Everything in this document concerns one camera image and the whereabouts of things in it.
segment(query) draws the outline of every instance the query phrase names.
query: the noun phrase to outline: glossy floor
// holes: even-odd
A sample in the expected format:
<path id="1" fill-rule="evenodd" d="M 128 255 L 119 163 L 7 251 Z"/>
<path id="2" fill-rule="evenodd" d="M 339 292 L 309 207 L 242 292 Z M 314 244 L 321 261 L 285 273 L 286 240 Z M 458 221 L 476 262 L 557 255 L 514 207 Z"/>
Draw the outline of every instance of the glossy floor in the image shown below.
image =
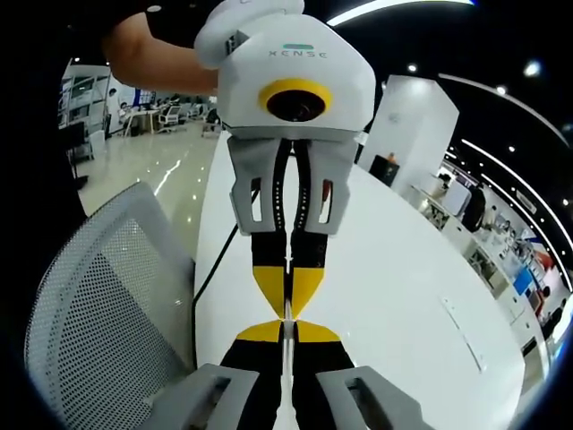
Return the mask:
<path id="1" fill-rule="evenodd" d="M 90 177 L 80 191 L 88 215 L 128 186 L 144 181 L 157 196 L 176 234 L 195 258 L 201 207 L 217 138 L 201 137 L 201 125 L 176 133 L 114 137 L 94 148 L 95 159 L 78 166 Z"/>

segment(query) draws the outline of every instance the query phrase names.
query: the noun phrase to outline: yellow ring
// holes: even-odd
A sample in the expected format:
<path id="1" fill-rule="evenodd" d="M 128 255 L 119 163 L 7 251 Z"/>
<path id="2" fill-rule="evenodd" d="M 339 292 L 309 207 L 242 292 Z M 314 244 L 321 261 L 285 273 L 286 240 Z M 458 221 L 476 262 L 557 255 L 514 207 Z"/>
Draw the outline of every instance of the yellow ring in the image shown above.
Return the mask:
<path id="1" fill-rule="evenodd" d="M 330 90 L 317 82 L 299 78 L 280 79 L 267 85 L 259 92 L 259 105 L 263 110 L 269 112 L 267 107 L 269 100 L 281 92 L 291 90 L 307 91 L 320 97 L 324 102 L 323 113 L 329 111 L 330 105 L 332 104 L 332 93 Z"/>

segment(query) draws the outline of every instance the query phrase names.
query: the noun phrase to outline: black cable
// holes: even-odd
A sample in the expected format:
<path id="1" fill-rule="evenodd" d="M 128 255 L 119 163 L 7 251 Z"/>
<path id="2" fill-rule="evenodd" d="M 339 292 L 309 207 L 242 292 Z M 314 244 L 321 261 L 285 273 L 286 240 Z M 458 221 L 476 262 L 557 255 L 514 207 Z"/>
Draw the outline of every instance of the black cable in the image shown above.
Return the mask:
<path id="1" fill-rule="evenodd" d="M 254 201 L 257 199 L 260 190 L 261 189 L 258 188 L 254 191 L 254 193 L 252 194 L 251 203 L 254 203 Z M 213 264 L 213 267 L 211 268 L 209 275 L 207 276 L 207 278 L 203 282 L 203 285 L 201 285 L 201 288 L 199 289 L 197 296 L 195 296 L 193 298 L 193 301 L 192 301 L 192 307 L 191 307 L 192 351 L 191 352 L 192 352 L 192 364 L 193 364 L 194 370 L 197 370 L 197 367 L 198 367 L 197 366 L 196 322 L 195 322 L 196 321 L 195 315 L 196 315 L 196 310 L 197 310 L 197 304 L 199 303 L 199 299 L 201 298 L 201 296 L 203 295 L 203 293 L 205 292 L 205 290 L 209 286 L 209 283 L 213 279 L 213 276 L 215 276 L 215 272 L 217 271 L 218 266 L 221 264 L 223 257 L 227 253 L 228 247 L 231 246 L 231 242 L 233 242 L 233 239 L 235 238 L 237 231 L 239 231 L 239 226 L 235 224 L 235 226 L 233 227 L 233 230 L 231 230 L 231 234 L 227 238 L 227 241 L 223 245 L 223 248 L 221 249 L 221 252 L 219 253 L 219 255 L 217 257 L 217 260 Z"/>

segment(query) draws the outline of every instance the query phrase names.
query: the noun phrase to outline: person's arm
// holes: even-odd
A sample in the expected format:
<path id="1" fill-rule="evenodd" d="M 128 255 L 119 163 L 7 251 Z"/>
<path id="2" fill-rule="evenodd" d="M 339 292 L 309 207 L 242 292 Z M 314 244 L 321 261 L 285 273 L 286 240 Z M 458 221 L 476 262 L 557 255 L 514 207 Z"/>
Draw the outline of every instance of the person's arm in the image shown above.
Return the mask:
<path id="1" fill-rule="evenodd" d="M 216 91 L 217 71 L 201 67 L 194 50 L 155 39 L 145 13 L 116 25 L 102 46 L 114 76 L 127 85 L 183 94 Z"/>

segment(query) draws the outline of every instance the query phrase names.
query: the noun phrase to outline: curved ceiling light strip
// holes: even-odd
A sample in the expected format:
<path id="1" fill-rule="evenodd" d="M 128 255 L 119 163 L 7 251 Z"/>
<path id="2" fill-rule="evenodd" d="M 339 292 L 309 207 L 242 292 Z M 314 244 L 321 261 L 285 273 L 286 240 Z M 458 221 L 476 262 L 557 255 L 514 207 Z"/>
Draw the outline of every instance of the curved ceiling light strip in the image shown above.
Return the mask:
<path id="1" fill-rule="evenodd" d="M 559 267 L 561 268 L 561 274 L 563 275 L 563 278 L 565 279 L 565 282 L 567 283 L 567 287 L 569 288 L 569 291 L 573 291 L 573 285 L 571 285 L 571 280 L 569 279 L 568 276 L 568 272 L 565 269 L 565 265 L 563 264 L 563 262 L 561 261 L 561 258 L 559 258 L 559 253 L 557 252 L 557 250 L 555 249 L 555 247 L 552 245 L 552 243 L 549 241 L 549 238 L 545 235 L 545 233 L 543 232 L 543 230 L 541 230 L 539 228 L 539 226 L 537 225 L 537 223 L 535 222 L 534 218 L 529 215 L 529 212 L 527 212 L 522 206 L 521 204 L 519 204 L 507 191 L 505 191 L 503 188 L 501 188 L 499 185 L 497 185 L 495 182 L 493 182 L 493 180 L 488 177 L 485 174 L 482 174 L 483 179 L 487 180 L 490 184 L 493 185 L 493 187 L 495 189 L 497 189 L 500 193 L 502 193 L 503 195 L 505 195 L 508 200 L 510 202 L 512 202 L 516 208 L 518 208 L 520 211 L 523 212 L 523 214 L 527 217 L 527 219 L 529 220 L 529 222 L 531 222 L 531 224 L 537 229 L 537 231 L 541 234 L 541 236 L 543 237 L 543 239 L 545 240 L 545 242 L 547 243 L 547 245 L 551 248 L 553 255 L 555 255 L 555 259 L 557 260 L 557 264 L 559 265 Z"/>
<path id="2" fill-rule="evenodd" d="M 533 189 L 533 187 L 530 184 L 528 184 L 520 175 L 518 175 L 516 172 L 514 172 L 509 166 L 506 166 L 500 160 L 493 157 L 489 152 L 483 150 L 482 148 L 480 148 L 478 146 L 475 146 L 473 143 L 468 142 L 466 139 L 462 139 L 462 143 L 464 143 L 466 146 L 469 146 L 474 151 L 478 151 L 480 154 L 484 155 L 485 157 L 487 157 L 488 159 L 493 161 L 495 164 L 497 164 L 498 166 L 503 168 L 506 172 L 508 172 L 513 177 L 515 177 L 516 180 L 519 181 L 519 183 L 529 191 L 529 193 L 534 195 L 535 198 L 539 201 L 539 203 L 552 216 L 553 220 L 555 221 L 557 226 L 560 228 L 561 232 L 563 233 L 563 236 L 567 240 L 567 243 L 569 244 L 569 247 L 571 248 L 571 252 L 573 252 L 573 241 L 571 241 L 571 236 L 568 234 L 567 230 L 565 229 L 565 227 L 563 226 L 563 224 L 561 223 L 560 219 L 557 217 L 557 215 L 555 214 L 553 209 L 549 206 L 549 204 L 547 204 L 547 202 L 542 198 L 542 196 L 539 195 L 539 193 Z"/>
<path id="3" fill-rule="evenodd" d="M 451 74 L 445 74 L 445 73 L 438 73 L 438 76 L 440 76 L 442 79 L 447 79 L 449 81 L 464 83 L 465 85 L 471 85 L 472 87 L 479 88 L 480 90 L 489 91 L 491 94 L 495 94 L 498 97 L 503 97 L 504 99 L 506 99 L 507 101 L 510 101 L 514 105 L 517 105 L 520 108 L 524 109 L 528 114 L 537 118 L 539 121 L 541 121 L 543 123 L 543 125 L 545 125 L 547 128 L 549 128 L 557 137 L 559 137 L 563 143 L 565 143 L 567 146 L 569 146 L 569 142 L 567 142 L 567 139 L 565 139 L 565 136 L 563 136 L 563 134 L 552 123 L 550 123 L 547 119 L 545 119 L 539 113 L 537 113 L 532 108 L 530 108 L 524 102 L 519 101 L 518 99 L 509 96 L 507 93 L 501 94 L 497 89 L 492 88 L 492 87 L 488 87 L 487 85 L 483 85 L 480 82 L 470 81 L 469 79 L 459 78 L 457 76 L 452 76 Z"/>
<path id="4" fill-rule="evenodd" d="M 344 13 L 341 13 L 338 16 L 335 16 L 330 21 L 327 22 L 328 25 L 332 27 L 336 27 L 337 25 L 353 20 L 362 15 L 366 15 L 367 13 L 378 11 L 380 9 L 384 9 L 386 7 L 391 6 L 398 6 L 401 4 L 408 4 L 408 3 L 461 3 L 461 4 L 470 4 L 474 5 L 474 2 L 471 0 L 374 0 L 373 2 L 369 2 L 367 4 L 362 4 L 361 6 L 357 6 L 354 9 L 350 9 Z"/>

